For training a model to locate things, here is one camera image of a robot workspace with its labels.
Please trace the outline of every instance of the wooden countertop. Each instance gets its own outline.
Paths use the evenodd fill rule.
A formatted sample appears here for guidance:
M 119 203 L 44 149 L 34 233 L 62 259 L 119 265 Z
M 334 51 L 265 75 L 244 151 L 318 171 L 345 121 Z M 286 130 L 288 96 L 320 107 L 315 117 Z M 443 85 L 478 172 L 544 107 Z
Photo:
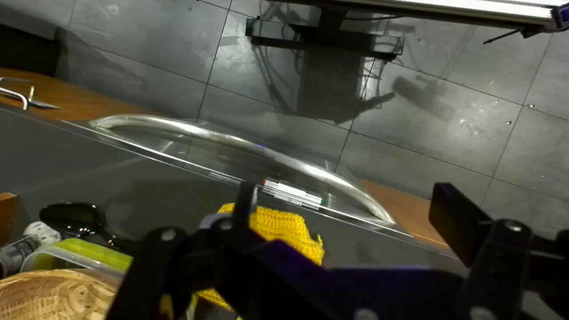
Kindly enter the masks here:
M 0 67 L 0 76 L 30 80 L 35 85 L 35 98 L 57 105 L 60 110 L 30 108 L 28 112 L 51 121 L 89 121 L 112 114 L 151 114 L 137 105 L 112 99 L 44 75 Z M 18 99 L 0 96 L 0 103 L 21 108 Z M 402 229 L 421 242 L 448 249 L 444 240 L 428 222 L 428 199 L 393 190 L 373 181 L 363 181 L 363 187 L 384 204 Z

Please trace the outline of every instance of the black machine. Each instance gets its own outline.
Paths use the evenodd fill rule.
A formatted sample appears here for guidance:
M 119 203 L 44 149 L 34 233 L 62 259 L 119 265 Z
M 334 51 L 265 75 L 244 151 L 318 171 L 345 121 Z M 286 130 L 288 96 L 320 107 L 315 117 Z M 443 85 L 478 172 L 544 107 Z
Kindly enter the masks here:
M 210 215 L 194 235 L 151 231 L 108 318 L 178 318 L 204 288 L 247 320 L 532 318 L 521 311 L 524 290 L 569 318 L 569 231 L 546 240 L 521 222 L 492 220 L 450 183 L 434 187 L 430 222 L 469 268 L 466 279 L 421 268 L 320 268 L 251 231 L 254 206 L 256 187 L 244 183 L 233 217 Z

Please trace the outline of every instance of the gray tile wall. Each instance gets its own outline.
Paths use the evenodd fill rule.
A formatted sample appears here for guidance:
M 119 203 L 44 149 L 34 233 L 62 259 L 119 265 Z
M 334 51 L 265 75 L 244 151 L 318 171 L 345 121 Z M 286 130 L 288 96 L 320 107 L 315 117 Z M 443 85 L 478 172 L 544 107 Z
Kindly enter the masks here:
M 405 37 L 380 62 L 334 50 L 252 46 L 247 16 L 315 23 L 260 0 L 3 2 L 62 27 L 59 76 L 165 115 L 222 124 L 423 197 L 452 181 L 494 217 L 569 227 L 567 34 L 402 18 L 345 23 Z

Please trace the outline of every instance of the wicker basket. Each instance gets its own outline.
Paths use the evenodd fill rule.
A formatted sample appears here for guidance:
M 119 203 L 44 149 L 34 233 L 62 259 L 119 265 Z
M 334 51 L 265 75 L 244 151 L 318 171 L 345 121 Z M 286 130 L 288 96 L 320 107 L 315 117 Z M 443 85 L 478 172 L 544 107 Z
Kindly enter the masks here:
M 117 281 L 87 270 L 23 272 L 0 281 L 0 318 L 105 318 Z

